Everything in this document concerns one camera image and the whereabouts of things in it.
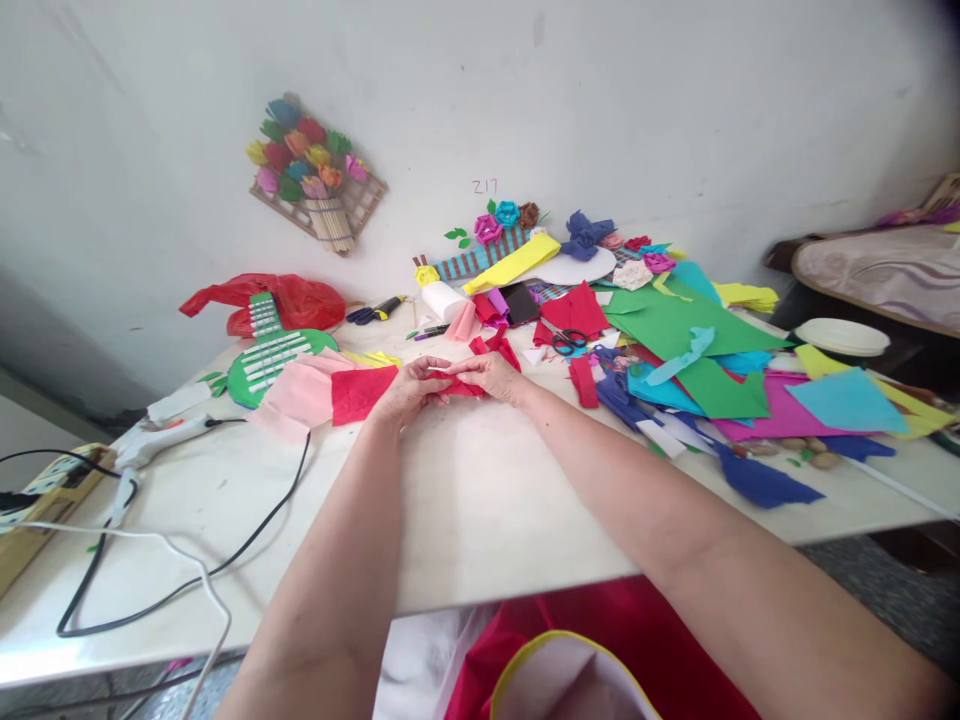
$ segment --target hand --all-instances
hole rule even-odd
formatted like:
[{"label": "hand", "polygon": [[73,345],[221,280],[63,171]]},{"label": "hand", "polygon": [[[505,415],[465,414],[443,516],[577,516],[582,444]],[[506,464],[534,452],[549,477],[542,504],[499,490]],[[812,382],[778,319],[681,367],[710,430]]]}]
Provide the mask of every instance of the hand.
[{"label": "hand", "polygon": [[432,403],[437,406],[450,402],[443,391],[452,384],[451,380],[426,380],[433,370],[430,368],[448,368],[450,361],[443,358],[422,357],[400,368],[397,377],[387,388],[370,411],[374,421],[398,422],[404,427],[417,417],[420,408]]},{"label": "hand", "polygon": [[519,407],[529,395],[533,383],[514,370],[513,366],[498,353],[477,355],[451,365],[445,370],[449,375],[458,375],[471,385],[479,385],[488,393]]}]

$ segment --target floor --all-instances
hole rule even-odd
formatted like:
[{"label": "floor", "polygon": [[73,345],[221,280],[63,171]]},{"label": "floor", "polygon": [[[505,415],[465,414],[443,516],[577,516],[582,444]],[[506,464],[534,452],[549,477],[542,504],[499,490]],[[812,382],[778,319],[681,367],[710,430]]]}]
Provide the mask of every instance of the floor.
[{"label": "floor", "polygon": [[[847,538],[801,550],[852,595],[947,673],[960,681],[960,576],[925,576],[893,560],[866,537]],[[204,685],[193,718],[213,717],[214,710],[236,675],[239,658],[225,658]],[[178,671],[198,669],[201,660]],[[155,682],[162,665],[112,673],[113,693],[147,687]],[[192,689],[187,682],[148,699],[132,715],[130,704],[108,714],[104,707],[46,715],[70,720],[176,720]],[[0,692],[0,720],[38,717],[42,706],[105,697],[106,681],[98,678],[50,683]]]}]

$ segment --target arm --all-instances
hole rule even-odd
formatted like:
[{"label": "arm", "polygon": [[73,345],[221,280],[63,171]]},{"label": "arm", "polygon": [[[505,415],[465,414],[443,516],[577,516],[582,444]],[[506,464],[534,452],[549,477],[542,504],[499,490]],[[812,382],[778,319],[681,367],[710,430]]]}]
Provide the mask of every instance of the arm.
[{"label": "arm", "polygon": [[369,718],[393,618],[400,553],[400,430],[450,383],[401,369],[364,422],[267,607],[220,720]]},{"label": "arm", "polygon": [[789,545],[498,355],[449,372],[524,412],[583,504],[764,718],[942,716],[946,676]]}]

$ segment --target white table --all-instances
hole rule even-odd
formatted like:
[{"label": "white table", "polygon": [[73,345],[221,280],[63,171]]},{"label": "white table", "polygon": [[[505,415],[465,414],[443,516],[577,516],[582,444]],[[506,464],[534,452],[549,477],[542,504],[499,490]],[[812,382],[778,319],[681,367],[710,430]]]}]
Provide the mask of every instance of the white table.
[{"label": "white table", "polygon": [[[405,321],[393,319],[337,332],[348,350],[385,352],[413,360],[433,354],[470,355],[443,338],[405,341]],[[531,347],[532,329],[511,331],[518,355]],[[226,370],[235,345],[196,377]],[[561,362],[524,372],[576,403]],[[224,396],[204,410],[216,418],[244,411]],[[589,411],[627,432],[604,408]],[[215,580],[234,614],[229,647],[250,643],[270,597],[337,475],[358,425],[314,432],[300,488],[257,542]],[[960,460],[929,440],[894,442],[895,458],[871,460],[941,505],[960,511]],[[525,419],[494,401],[454,398],[428,408],[404,432],[405,524],[398,613],[417,613],[525,595],[637,572],[580,505],[560,467]],[[210,566],[250,535],[290,486],[302,445],[275,441],[241,423],[218,427],[172,448],[141,475],[140,497],[128,529],[160,530]],[[597,458],[602,482],[603,459]],[[937,516],[849,465],[829,472],[770,464],[827,498],[773,511],[751,506],[723,480],[715,459],[685,453],[677,464],[712,491],[793,544],[915,525]],[[638,466],[637,472],[643,472]],[[105,482],[73,516],[74,524],[102,521],[114,485]],[[642,510],[638,510],[638,521]],[[0,602],[0,687],[109,670],[209,651],[220,617],[194,589],[146,619],[101,635],[59,640],[54,628],[82,576],[93,538],[59,534]],[[137,611],[194,576],[192,567],[150,540],[116,539],[79,612],[86,626]]]}]

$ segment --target scissors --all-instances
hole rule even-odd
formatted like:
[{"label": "scissors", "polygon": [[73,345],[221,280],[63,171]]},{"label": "scissors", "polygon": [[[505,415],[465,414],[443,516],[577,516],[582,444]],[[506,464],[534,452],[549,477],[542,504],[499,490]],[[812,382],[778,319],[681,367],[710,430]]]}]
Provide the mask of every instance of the scissors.
[{"label": "scissors", "polygon": [[553,337],[550,339],[550,344],[553,346],[553,349],[564,357],[570,357],[577,350],[581,350],[587,346],[588,338],[579,330],[561,330],[542,315],[540,316],[540,322],[547,327],[547,330],[553,333]]}]

